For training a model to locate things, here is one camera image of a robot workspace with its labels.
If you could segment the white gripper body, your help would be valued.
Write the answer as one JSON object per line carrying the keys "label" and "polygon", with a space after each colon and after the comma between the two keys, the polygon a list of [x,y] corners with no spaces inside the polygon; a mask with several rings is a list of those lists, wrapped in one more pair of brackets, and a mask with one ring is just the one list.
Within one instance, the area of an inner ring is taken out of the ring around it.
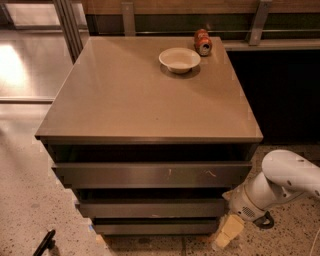
{"label": "white gripper body", "polygon": [[231,193],[229,200],[230,210],[244,221],[255,224],[260,229],[271,229],[274,227],[274,219],[267,210],[261,210],[249,199],[245,185],[241,184]]}

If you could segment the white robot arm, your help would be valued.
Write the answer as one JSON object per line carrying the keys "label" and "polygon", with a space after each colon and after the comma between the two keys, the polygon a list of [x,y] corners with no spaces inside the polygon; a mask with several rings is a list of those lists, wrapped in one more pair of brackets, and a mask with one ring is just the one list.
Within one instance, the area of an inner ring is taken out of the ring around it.
{"label": "white robot arm", "polygon": [[320,198],[320,168],[289,150],[265,155],[262,170],[235,189],[225,192],[229,213],[213,235],[213,248],[225,248],[252,222],[260,229],[271,229],[274,219],[269,210],[304,196]]}

